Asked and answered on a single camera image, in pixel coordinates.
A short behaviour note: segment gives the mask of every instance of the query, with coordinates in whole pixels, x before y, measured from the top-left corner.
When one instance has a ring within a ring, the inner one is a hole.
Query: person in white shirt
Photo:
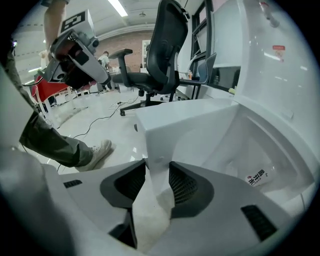
[[[102,67],[106,68],[106,70],[109,73],[111,70],[110,61],[109,61],[109,52],[107,51],[103,52],[103,54],[99,57],[98,61],[101,63]],[[108,82],[106,86],[108,86],[109,91],[112,90],[110,82]]]

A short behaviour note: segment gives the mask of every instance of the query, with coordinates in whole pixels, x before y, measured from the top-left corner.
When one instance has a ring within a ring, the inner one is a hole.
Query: white sneaker
[[[79,172],[87,172],[93,170],[99,160],[101,160],[101,158],[103,158],[110,151],[111,144],[111,140],[105,139],[101,142],[100,146],[91,147],[93,156],[90,163],[85,166],[76,167],[75,169],[77,169]]]

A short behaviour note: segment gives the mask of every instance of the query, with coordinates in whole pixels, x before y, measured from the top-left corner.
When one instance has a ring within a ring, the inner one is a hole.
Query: chair armrest
[[[121,49],[109,56],[109,59],[118,59],[119,70],[120,70],[122,81],[125,87],[133,86],[128,76],[126,61],[125,61],[125,56],[132,53],[133,51],[131,49]]]
[[[199,82],[199,81],[194,81],[194,80],[187,80],[187,79],[180,79],[180,84],[181,85],[189,85],[189,86],[202,86],[205,85],[207,82]]]
[[[124,57],[128,54],[132,54],[133,51],[131,49],[121,49],[121,50],[118,50],[114,53],[112,53],[111,55],[109,55],[109,59],[117,59],[119,57]]]

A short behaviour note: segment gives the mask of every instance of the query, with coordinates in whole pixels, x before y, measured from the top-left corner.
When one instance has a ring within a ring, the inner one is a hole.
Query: black office chair
[[[155,106],[163,102],[151,101],[155,94],[174,93],[179,86],[179,74],[175,71],[175,59],[183,46],[188,34],[189,14],[174,0],[161,0],[150,42],[146,69],[149,73],[128,73],[125,56],[132,54],[131,49],[121,49],[109,56],[118,59],[121,74],[116,74],[112,80],[116,84],[139,89],[139,96],[146,92],[145,101],[120,109],[124,116],[126,110]]]
[[[214,64],[216,61],[217,53],[215,52],[210,57],[208,57],[204,63],[199,65],[198,72],[199,72],[199,80],[188,80],[188,79],[180,79],[180,85],[188,85],[193,86],[193,92],[191,99],[193,100],[196,87],[198,88],[196,91],[195,99],[198,98],[200,93],[201,85],[208,85],[209,81],[211,80],[211,77],[214,73]]]

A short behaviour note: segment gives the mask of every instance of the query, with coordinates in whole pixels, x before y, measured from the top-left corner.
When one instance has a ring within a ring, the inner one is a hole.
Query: black vent grille
[[[277,231],[275,226],[267,219],[267,217],[257,206],[248,205],[242,207],[241,211],[261,241],[267,239]]]
[[[146,180],[145,174],[146,171],[143,168],[130,171],[124,176],[116,179],[114,186],[116,190],[124,196],[131,200],[135,200]]]
[[[63,184],[68,189],[68,188],[71,188],[71,187],[74,187],[74,186],[82,184],[82,181],[78,180],[78,179],[75,179],[75,180],[71,180],[71,181],[68,181],[68,182],[64,182]]]
[[[175,205],[191,199],[198,190],[197,181],[179,169],[171,169],[169,184],[174,194]]]

